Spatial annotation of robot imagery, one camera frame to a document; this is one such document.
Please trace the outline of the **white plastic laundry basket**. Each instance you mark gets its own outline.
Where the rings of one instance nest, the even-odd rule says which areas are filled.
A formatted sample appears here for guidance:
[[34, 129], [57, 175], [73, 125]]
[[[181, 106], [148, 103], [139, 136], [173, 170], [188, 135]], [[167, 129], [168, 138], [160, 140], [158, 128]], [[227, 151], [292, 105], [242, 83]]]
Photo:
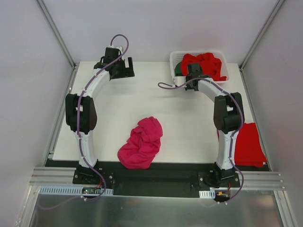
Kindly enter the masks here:
[[174, 51], [169, 55], [170, 72], [173, 84], [182, 85], [189, 80], [190, 70], [209, 76], [217, 84], [230, 79], [224, 54], [218, 50]]

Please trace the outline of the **pink t shirt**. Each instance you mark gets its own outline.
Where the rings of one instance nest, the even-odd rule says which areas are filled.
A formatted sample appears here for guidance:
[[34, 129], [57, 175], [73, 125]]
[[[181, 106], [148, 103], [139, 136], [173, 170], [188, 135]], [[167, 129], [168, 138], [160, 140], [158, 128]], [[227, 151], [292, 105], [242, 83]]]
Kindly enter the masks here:
[[120, 163], [127, 169], [148, 169], [160, 150], [162, 136], [158, 119], [141, 119], [117, 153]]

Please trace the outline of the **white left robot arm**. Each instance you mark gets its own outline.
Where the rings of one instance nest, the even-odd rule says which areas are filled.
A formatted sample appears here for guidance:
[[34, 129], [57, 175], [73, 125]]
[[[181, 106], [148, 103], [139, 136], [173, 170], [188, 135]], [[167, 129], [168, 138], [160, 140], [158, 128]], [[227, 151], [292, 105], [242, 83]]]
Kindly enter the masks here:
[[93, 142], [93, 130], [98, 120], [94, 99], [109, 81], [134, 77], [133, 60], [131, 57], [127, 59], [127, 67], [122, 50], [122, 47], [107, 47], [88, 82], [78, 92], [65, 97], [66, 124], [76, 137], [80, 153], [72, 181], [74, 184], [102, 183]]

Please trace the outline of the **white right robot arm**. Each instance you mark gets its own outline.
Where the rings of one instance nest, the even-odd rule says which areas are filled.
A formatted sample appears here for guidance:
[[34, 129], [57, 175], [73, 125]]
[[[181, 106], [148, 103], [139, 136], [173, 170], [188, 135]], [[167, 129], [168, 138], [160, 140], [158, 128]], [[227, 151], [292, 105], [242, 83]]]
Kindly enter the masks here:
[[235, 147], [240, 129], [244, 125], [244, 110], [241, 94], [229, 93], [204, 75], [198, 63], [187, 67], [186, 89], [205, 94], [214, 103], [214, 125], [219, 134], [218, 156], [213, 171], [203, 181], [206, 185], [219, 188], [235, 176]]

